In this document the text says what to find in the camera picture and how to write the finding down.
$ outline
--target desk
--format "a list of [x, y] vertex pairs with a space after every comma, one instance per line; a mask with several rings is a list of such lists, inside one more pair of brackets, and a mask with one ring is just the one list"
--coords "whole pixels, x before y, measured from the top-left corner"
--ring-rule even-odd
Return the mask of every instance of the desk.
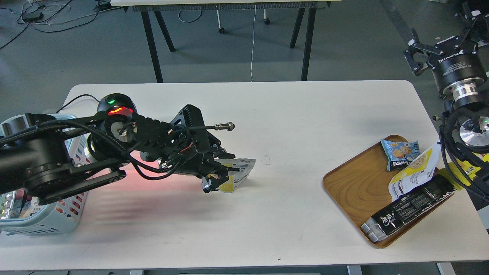
[[161, 67], [159, 65], [158, 53], [156, 50], [155, 39], [153, 37], [153, 30], [151, 28], [151, 22], [148, 15], [149, 11], [155, 13], [158, 25], [163, 33], [166, 44], [170, 51], [176, 51], [173, 46], [172, 39], [168, 33], [166, 23], [163, 20], [161, 11], [165, 10], [219, 10], [223, 9], [271, 9], [271, 8], [298, 8], [297, 18], [295, 20], [294, 30], [292, 32], [292, 39], [290, 40], [290, 48], [295, 48], [297, 42], [297, 36], [299, 34], [302, 18], [306, 8], [309, 8], [308, 24], [306, 30], [306, 43], [304, 47], [304, 58], [302, 62], [301, 81], [307, 81], [307, 75], [309, 72], [309, 60], [311, 57], [312, 46], [312, 34], [314, 32], [314, 21], [316, 17], [317, 3], [321, 0], [112, 0], [112, 6], [133, 6], [134, 11], [141, 12], [141, 18], [143, 20], [144, 31], [146, 39], [148, 41], [148, 47], [150, 50], [151, 61], [153, 63], [153, 69], [155, 70], [156, 82], [163, 83], [163, 76], [161, 74]]
[[[0, 269], [153, 269], [352, 265], [489, 259], [489, 236], [465, 191], [384, 249], [359, 234], [322, 187], [323, 176], [398, 134], [426, 149], [438, 138], [406, 81], [78, 85], [97, 98], [120, 92], [140, 114], [170, 121], [185, 105], [238, 158], [257, 163], [232, 194], [204, 194], [200, 180], [127, 178], [89, 192], [75, 231], [0, 235]], [[80, 99], [64, 112], [93, 115]], [[38, 252], [25, 261], [19, 255]]]

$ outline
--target table leg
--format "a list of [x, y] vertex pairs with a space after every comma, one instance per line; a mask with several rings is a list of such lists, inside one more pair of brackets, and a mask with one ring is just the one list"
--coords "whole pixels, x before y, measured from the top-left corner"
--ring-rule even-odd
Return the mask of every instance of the table leg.
[[302, 61], [301, 81], [307, 81], [309, 72], [309, 59], [311, 57], [312, 33], [314, 32], [314, 21], [316, 19], [316, 8], [309, 8], [309, 17], [307, 20], [306, 46], [304, 48], [304, 59]]
[[146, 272], [144, 270], [131, 270], [129, 275], [144, 275]]
[[455, 275], [451, 263], [436, 263], [441, 275]]
[[348, 275], [362, 275], [362, 267], [360, 265], [348, 265]]
[[297, 35], [301, 28], [302, 18], [304, 17], [304, 11], [306, 8], [300, 8], [297, 12], [297, 18], [295, 19], [294, 31], [292, 32], [292, 39], [290, 40], [290, 48], [295, 48], [295, 42], [297, 41]]
[[159, 28], [161, 29], [161, 32], [163, 32], [163, 36], [165, 37], [166, 45], [168, 45], [170, 51], [176, 51], [175, 47], [173, 47], [172, 38], [168, 33], [168, 29], [166, 28], [166, 24], [165, 21], [163, 20], [163, 16], [161, 15], [161, 12], [155, 11], [155, 16], [156, 16], [156, 20], [158, 21]]
[[150, 48], [151, 61], [153, 62], [153, 69], [155, 70], [156, 82], [163, 83], [163, 76], [161, 75], [161, 68], [159, 67], [158, 53], [156, 52], [155, 38], [153, 37], [153, 30], [151, 29], [151, 22], [148, 12], [142, 11], [141, 18], [143, 19], [144, 32], [146, 33], [148, 47]]

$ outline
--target plastic basket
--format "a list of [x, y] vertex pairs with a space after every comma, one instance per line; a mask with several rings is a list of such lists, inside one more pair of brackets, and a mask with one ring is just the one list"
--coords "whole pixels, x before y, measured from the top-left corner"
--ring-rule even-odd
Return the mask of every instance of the plastic basket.
[[[67, 114], [53, 114], [52, 116], [56, 119], [76, 118]], [[75, 164], [89, 163], [84, 153], [86, 142], [84, 136], [65, 141], [68, 153]], [[68, 233], [78, 226], [86, 199], [87, 192], [45, 205], [37, 213], [27, 218], [0, 220], [0, 230], [29, 235]]]

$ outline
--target wire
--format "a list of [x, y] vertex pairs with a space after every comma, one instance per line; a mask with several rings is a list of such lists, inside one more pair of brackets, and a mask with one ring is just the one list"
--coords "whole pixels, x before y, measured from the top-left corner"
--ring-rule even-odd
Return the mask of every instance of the wire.
[[120, 129], [120, 130], [119, 130], [119, 132], [118, 132], [118, 133], [119, 133], [119, 135], [122, 135], [122, 133], [123, 133], [123, 132], [124, 132], [124, 131], [125, 131], [127, 128], [129, 128], [129, 126], [132, 126], [132, 124], [133, 124], [133, 122], [132, 122], [132, 121], [129, 121], [128, 123], [126, 123], [126, 124], [125, 124], [125, 125], [122, 127], [122, 129]]
[[97, 18], [97, 15], [98, 15], [99, 12], [97, 12], [95, 14], [95, 16], [88, 22], [85, 22], [83, 24], [80, 24], [80, 25], [76, 25], [76, 26], [73, 26], [73, 27], [69, 27], [69, 28], [66, 28], [66, 29], [62, 29], [62, 30], [53, 30], [53, 31], [44, 31], [44, 30], [40, 30], [40, 29], [36, 29], [36, 27], [34, 27], [34, 25], [32, 25], [32, 27], [37, 30], [37, 31], [40, 31], [40, 32], [44, 32], [44, 33], [55, 33], [55, 32], [62, 32], [62, 31], [66, 31], [66, 30], [69, 30], [69, 29], [73, 29], [73, 28], [76, 28], [76, 27], [80, 27], [80, 26], [83, 26], [83, 25], [86, 25], [88, 23], [91, 23], [93, 20], [95, 20], [95, 18]]
[[0, 10], [9, 10], [10, 13], [13, 13], [13, 14], [20, 14], [18, 12], [14, 12], [12, 9], [9, 9], [9, 8], [0, 8]]
[[147, 164], [144, 164], [144, 163], [138, 161], [137, 159], [133, 158], [131, 155], [129, 155], [129, 161], [131, 163], [137, 164], [137, 166], [142, 167], [144, 170], [148, 170], [148, 171], [151, 171], [153, 173], [161, 174], [161, 173], [165, 173], [165, 172], [167, 172], [169, 170], [169, 169], [158, 169], [158, 168], [154, 168], [152, 166], [149, 166]]
[[61, 11], [62, 11], [62, 10], [65, 8], [65, 7], [67, 7], [67, 6], [68, 6], [68, 5], [71, 3], [71, 1], [73, 1], [73, 0], [69, 0], [69, 1], [68, 1], [68, 3], [66, 3], [66, 4], [65, 4], [65, 5], [64, 5], [64, 6], [63, 6], [63, 7], [62, 7], [62, 8], [61, 8], [59, 11], [57, 11], [57, 12], [55, 12], [53, 15], [51, 15], [51, 16], [50, 16], [48, 19], [44, 19], [44, 20], [39, 21], [39, 22], [37, 22], [37, 23], [46, 22], [46, 21], [48, 21], [49, 19], [53, 18], [55, 15], [57, 15], [58, 13], [60, 13], [60, 12], [61, 12]]
[[61, 10], [61, 8], [62, 8], [61, 5], [67, 6], [68, 7], [68, 10], [71, 10], [71, 7], [69, 5], [67, 5], [67, 4], [51, 4], [51, 5], [47, 5], [47, 6], [45, 6], [43, 8], [43, 10], [48, 11], [48, 12], [53, 12], [54, 11], [54, 10], [48, 9], [48, 7], [59, 7], [60, 8], [59, 10]]
[[255, 5], [255, 17], [253, 18], [253, 45], [251, 46], [251, 82], [253, 82], [253, 50], [255, 49], [255, 21], [256, 21], [256, 5]]
[[[455, 182], [458, 185], [460, 185], [461, 187], [465, 188], [467, 191], [470, 191], [473, 194], [475, 194], [475, 195], [479, 196], [480, 198], [482, 198], [482, 200], [489, 202], [488, 195], [485, 192], [483, 192], [478, 186], [475, 185], [475, 183], [472, 181], [472, 179], [465, 173], [465, 171], [459, 165], [459, 163], [457, 162], [457, 160], [455, 159], [455, 157], [453, 156], [453, 154], [449, 150], [446, 149], [446, 147], [445, 147], [445, 139], [444, 139], [444, 134], [443, 134], [443, 125], [440, 125], [440, 127], [439, 127], [439, 137], [440, 137], [440, 145], [441, 145], [441, 148], [442, 148], [443, 164], [445, 165], [446, 171], [448, 172], [448, 174], [450, 175], [450, 177], [453, 180], [455, 180]], [[450, 156], [450, 159], [453, 161], [453, 163], [455, 164], [455, 166], [460, 170], [461, 174], [470, 183], [470, 186], [467, 186], [464, 183], [462, 183], [462, 181], [460, 179], [458, 179], [457, 176], [455, 176], [455, 174], [453, 174], [453, 171], [451, 170], [450, 166], [448, 165], [448, 161], [446, 159], [445, 151], [448, 153], [448, 155]]]
[[5, 48], [8, 44], [12, 43], [17, 37], [19, 37], [23, 32], [25, 32], [25, 30], [27, 30], [27, 27], [29, 27], [29, 25], [26, 25], [25, 28], [18, 35], [16, 35], [14, 38], [12, 38], [12, 40], [7, 42], [7, 44], [1, 46], [0, 49]]
[[82, 95], [79, 95], [77, 97], [75, 97], [74, 99], [70, 100], [68, 103], [66, 103], [63, 107], [61, 107], [59, 110], [56, 111], [56, 113], [59, 113], [62, 109], [64, 109], [66, 106], [70, 105], [73, 101], [77, 100], [78, 98], [82, 97], [82, 96], [90, 96], [91, 98], [95, 99], [97, 102], [100, 102], [100, 100], [98, 100], [95, 96], [91, 95], [91, 94], [82, 94]]
[[180, 164], [180, 161], [181, 161], [181, 158], [178, 159], [178, 162], [172, 167], [171, 170], [169, 170], [165, 175], [163, 176], [159, 176], [159, 177], [150, 177], [148, 175], [145, 175], [141, 169], [139, 169], [139, 166], [136, 165], [135, 163], [131, 162], [131, 164], [134, 166], [134, 168], [136, 169], [136, 172], [143, 178], [147, 179], [147, 180], [150, 180], [150, 181], [158, 181], [158, 180], [163, 180], [169, 176], [171, 176], [173, 173], [176, 172], [177, 168], [179, 168], [181, 165], [184, 165], [187, 161], [184, 161], [182, 164]]
[[37, 12], [38, 10], [40, 10], [40, 8], [38, 7], [36, 10], [34, 11], [31, 11], [31, 12], [27, 12], [29, 10], [29, 8], [33, 8], [34, 5], [30, 5], [28, 6], [25, 10], [24, 10], [24, 6], [26, 3], [29, 3], [29, 1], [26, 1], [24, 2], [24, 4], [22, 4], [22, 10], [21, 10], [21, 13], [17, 13], [17, 14], [20, 14], [19, 17], [17, 18], [17, 20], [15, 20], [15, 22], [17, 22], [17, 24], [26, 24], [27, 22], [24, 22], [24, 20], [22, 19], [22, 16], [26, 15], [26, 14], [32, 14], [32, 13], [35, 13]]
[[57, 130], [57, 129], [63, 129], [66, 128], [64, 125], [51, 125], [51, 126], [43, 126], [41, 128], [36, 128], [34, 127], [29, 127], [27, 129], [24, 129], [22, 131], [17, 132], [14, 135], [4, 137], [0, 139], [0, 146], [4, 146], [6, 144], [15, 142], [17, 140], [27, 138], [29, 136], [35, 135], [40, 132], [48, 131], [48, 130]]
[[179, 12], [178, 12], [178, 20], [180, 20], [180, 21], [182, 21], [182, 22], [184, 22], [184, 23], [192, 23], [192, 22], [195, 22], [195, 21], [197, 21], [197, 20], [198, 20], [198, 19], [199, 19], [199, 18], [202, 16], [202, 10], [201, 10], [201, 11], [200, 11], [200, 14], [199, 14], [199, 16], [197, 16], [197, 18], [195, 18], [195, 19], [193, 19], [193, 20], [191, 20], [191, 21], [184, 21], [184, 20], [182, 20], [182, 18], [180, 17], [180, 14], [181, 14], [181, 13], [182, 13], [182, 11], [179, 11]]
[[182, 150], [179, 152], [179, 154], [181, 154], [181, 153], [183, 153], [183, 152], [187, 151], [188, 149], [190, 149], [190, 147], [192, 147], [192, 145], [194, 145], [194, 143], [193, 143], [193, 142], [190, 142], [190, 144], [189, 144], [187, 147], [183, 148], [183, 149], [182, 149]]
[[[101, 11], [99, 11], [99, 13], [106, 12], [106, 11], [111, 11], [111, 10], [116, 10], [116, 9], [121, 9], [121, 8], [123, 8], [123, 7], [116, 7], [116, 8], [112, 8], [112, 9], [101, 10]], [[91, 13], [91, 14], [87, 14], [87, 15], [83, 15], [83, 16], [80, 16], [80, 17], [77, 17], [77, 18], [73, 18], [73, 19], [70, 19], [70, 20], [67, 20], [67, 21], [64, 21], [64, 22], [50, 23], [49, 21], [47, 21], [45, 23], [31, 23], [31, 24], [36, 24], [36, 25], [55, 25], [55, 24], [58, 25], [58, 24], [65, 24], [65, 23], [68, 23], [68, 22], [71, 22], [71, 21], [75, 21], [75, 20], [78, 20], [78, 19], [81, 19], [81, 18], [92, 16], [92, 15], [95, 15], [95, 14], [96, 14], [96, 12]]]

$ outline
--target black cable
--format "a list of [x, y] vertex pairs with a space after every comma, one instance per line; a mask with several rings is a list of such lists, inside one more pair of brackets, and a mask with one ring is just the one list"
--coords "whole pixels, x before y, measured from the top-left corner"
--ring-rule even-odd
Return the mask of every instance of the black cable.
[[99, 12], [103, 10], [108, 10], [110, 8], [112, 8], [112, 5], [109, 1], [99, 1], [93, 8], [93, 11]]
[[127, 128], [129, 128], [129, 126], [131, 126], [133, 124], [132, 121], [129, 121], [128, 123], [124, 124], [124, 126], [122, 126], [122, 129], [119, 130], [119, 135], [122, 135], [122, 132], [124, 132]]
[[137, 166], [140, 166], [140, 167], [142, 167], [143, 169], [148, 170], [148, 171], [151, 171], [151, 172], [153, 172], [153, 173], [158, 173], [158, 174], [161, 174], [161, 173], [166, 173], [166, 172], [168, 172], [168, 171], [170, 170], [170, 169], [158, 169], [158, 168], [154, 168], [154, 167], [152, 167], [152, 166], [149, 166], [149, 165], [147, 165], [147, 164], [144, 164], [144, 163], [142, 163], [142, 162], [138, 161], [137, 159], [133, 158], [133, 157], [132, 157], [132, 156], [130, 156], [130, 155], [129, 155], [129, 161], [130, 161], [131, 163], [133, 163], [133, 164], [135, 163], [135, 164], [137, 164]]
[[[443, 135], [443, 138], [440, 138], [440, 142], [443, 144], [443, 146], [447, 147], [448, 149], [446, 150], [446, 152], [448, 153], [448, 156], [450, 157], [450, 159], [453, 161], [454, 165], [457, 167], [457, 169], [461, 172], [461, 174], [463, 175], [463, 177], [470, 183], [470, 188], [474, 189], [476, 192], [484, 195], [484, 197], [487, 197], [489, 196], [489, 194], [487, 194], [485, 191], [483, 191], [479, 186], [478, 184], [476, 184], [466, 173], [465, 171], [463, 170], [463, 168], [460, 166], [460, 164], [457, 162], [456, 160], [456, 157], [454, 156], [454, 152], [453, 151], [456, 151], [456, 153], [458, 155], [462, 155], [463, 156], [463, 153], [461, 152], [458, 152], [457, 151], [457, 148], [455, 146], [455, 141], [453, 139], [453, 133], [452, 133], [452, 130], [453, 130], [453, 126], [455, 125], [455, 122], [458, 122], [458, 118], [461, 116], [461, 115], [464, 115], [468, 118], [470, 118], [472, 121], [478, 121], [478, 115], [476, 113], [474, 113], [473, 111], [471, 110], [468, 110], [466, 108], [459, 108], [457, 110], [455, 110], [454, 112], [452, 112], [448, 118], [446, 119], [446, 124], [445, 125], [441, 125], [440, 126], [440, 129], [439, 129], [439, 132], [442, 133]], [[442, 121], [445, 121], [445, 118], [446, 118], [446, 113], [443, 114], [442, 116]]]
[[39, 10], [39, 8], [37, 8], [37, 9], [36, 9], [36, 10], [34, 10], [34, 11], [27, 12], [27, 11], [29, 10], [29, 8], [33, 8], [33, 7], [34, 7], [34, 6], [33, 6], [33, 5], [31, 5], [31, 6], [28, 6], [28, 7], [27, 7], [27, 8], [24, 10], [24, 6], [22, 6], [22, 11], [21, 11], [21, 13], [20, 13], [19, 17], [17, 18], [17, 20], [15, 20], [15, 22], [17, 22], [17, 24], [27, 24], [28, 22], [24, 22], [23, 20], [22, 20], [22, 22], [19, 22], [19, 19], [21, 19], [21, 18], [22, 18], [22, 16], [24, 16], [24, 15], [26, 15], [26, 14], [35, 13], [35, 12], [37, 12], [37, 11]]
[[9, 42], [7, 42], [7, 44], [3, 45], [0, 47], [0, 49], [3, 49], [5, 48], [8, 44], [12, 43], [17, 37], [19, 37], [25, 30], [27, 30], [27, 27], [29, 27], [29, 25], [26, 25], [25, 28], [18, 34], [16, 35], [14, 38], [12, 38], [12, 40], [10, 40]]
[[440, 145], [441, 145], [441, 148], [442, 148], [442, 159], [443, 159], [443, 164], [445, 165], [445, 168], [446, 168], [446, 171], [448, 172], [449, 176], [458, 184], [460, 185], [461, 187], [463, 187], [464, 189], [466, 189], [467, 191], [470, 191], [472, 192], [474, 195], [482, 198], [482, 200], [484, 201], [488, 201], [489, 202], [489, 198], [487, 196], [487, 194], [485, 194], [479, 187], [477, 187], [472, 179], [465, 173], [465, 171], [460, 167], [460, 165], [458, 164], [458, 162], [456, 160], [453, 160], [453, 163], [455, 164], [455, 166], [457, 168], [459, 168], [460, 172], [462, 173], [462, 175], [465, 177], [465, 179], [471, 184], [471, 186], [474, 186], [476, 187], [476, 189], [478, 189], [478, 191], [474, 190], [473, 187], [470, 187], [470, 186], [467, 186], [465, 185], [464, 183], [462, 183], [462, 181], [460, 181], [454, 174], [453, 174], [453, 171], [450, 169], [450, 166], [448, 165], [448, 161], [446, 159], [446, 154], [445, 154], [445, 151], [448, 153], [448, 155], [450, 156], [450, 158], [452, 158], [453, 154], [447, 150], [445, 148], [445, 140], [443, 138], [443, 125], [440, 125], [439, 127], [439, 137], [440, 137]]
[[14, 11], [9, 8], [0, 8], [0, 10], [9, 10], [11, 13], [14, 13]]
[[66, 3], [66, 4], [65, 4], [63, 7], [61, 7], [61, 9], [60, 9], [60, 10], [58, 10], [58, 11], [57, 11], [57, 12], [55, 12], [53, 15], [51, 15], [51, 16], [50, 16], [48, 19], [44, 19], [44, 20], [39, 21], [39, 22], [36, 22], [36, 23], [43, 23], [43, 22], [46, 22], [46, 21], [48, 21], [49, 19], [53, 18], [55, 15], [57, 15], [58, 13], [60, 13], [60, 12], [61, 12], [61, 11], [62, 11], [62, 10], [65, 8], [65, 7], [66, 7], [66, 6], [68, 6], [68, 5], [71, 3], [71, 1], [73, 1], [73, 0], [69, 0], [69, 1], [68, 1], [68, 3]]
[[41, 127], [41, 128], [36, 128], [35, 126], [30, 127], [30, 128], [24, 129], [24, 130], [22, 130], [16, 134], [14, 134], [14, 135], [0, 139], [0, 147], [4, 146], [6, 144], [9, 144], [9, 143], [15, 142], [17, 140], [23, 139], [23, 138], [33, 136], [33, 135], [38, 134], [40, 132], [44, 132], [44, 131], [48, 131], [48, 130], [58, 130], [58, 129], [63, 129], [63, 128], [67, 128], [67, 127], [65, 127], [63, 125], [45, 126], [45, 127]]
[[59, 110], [56, 111], [56, 113], [59, 113], [62, 109], [66, 108], [66, 106], [68, 106], [69, 104], [71, 104], [73, 101], [75, 101], [76, 99], [82, 97], [82, 96], [90, 96], [92, 97], [93, 99], [95, 99], [97, 102], [100, 102], [100, 100], [98, 100], [95, 96], [91, 95], [91, 94], [87, 94], [87, 93], [84, 93], [82, 95], [79, 95], [77, 97], [75, 97], [74, 99], [70, 100], [68, 103], [66, 103], [63, 107], [61, 107]]
[[35, 30], [37, 31], [40, 31], [40, 32], [44, 32], [44, 33], [55, 33], [55, 32], [62, 32], [62, 31], [66, 31], [66, 30], [70, 30], [70, 29], [73, 29], [73, 28], [76, 28], [76, 27], [80, 27], [80, 26], [83, 26], [83, 25], [86, 25], [88, 23], [91, 23], [93, 20], [95, 20], [95, 18], [97, 18], [97, 15], [100, 11], [97, 11], [97, 13], [95, 14], [95, 16], [88, 22], [85, 22], [83, 24], [80, 24], [80, 25], [76, 25], [76, 26], [73, 26], [73, 27], [69, 27], [69, 28], [66, 28], [66, 29], [62, 29], [62, 30], [53, 30], [53, 31], [45, 31], [45, 30], [40, 30], [40, 29], [36, 29], [36, 27], [32, 26]]
[[131, 164], [134, 166], [134, 168], [136, 169], [136, 172], [141, 176], [143, 177], [144, 179], [147, 179], [147, 180], [150, 180], [150, 181], [158, 181], [158, 180], [163, 180], [169, 176], [171, 176], [173, 173], [175, 173], [175, 171], [177, 170], [178, 167], [180, 167], [180, 161], [181, 159], [175, 164], [175, 166], [173, 166], [173, 168], [168, 171], [165, 175], [163, 176], [159, 176], [159, 177], [150, 177], [148, 175], [145, 175], [141, 169], [139, 169], [139, 166], [136, 165], [135, 163], [131, 162]]
[[68, 120], [51, 120], [51, 121], [48, 121], [48, 122], [44, 122], [44, 123], [41, 123], [41, 125], [43, 124], [47, 124], [47, 123], [51, 123], [51, 124], [63, 124], [63, 125], [68, 125], [70, 127], [73, 127], [73, 128], [80, 128], [80, 129], [84, 129], [98, 137], [100, 137], [101, 139], [103, 139], [107, 144], [111, 145], [112, 147], [114, 147], [117, 151], [119, 151], [120, 155], [122, 157], [126, 157], [126, 155], [128, 154], [126, 152], [126, 149], [119, 143], [117, 142], [117, 140], [113, 139], [112, 137], [108, 136], [107, 134], [104, 134], [102, 133], [100, 130], [97, 130], [93, 127], [89, 127], [89, 126], [86, 126], [86, 125], [83, 125], [81, 123], [78, 123], [78, 122], [75, 122], [75, 121], [72, 121], [70, 119]]

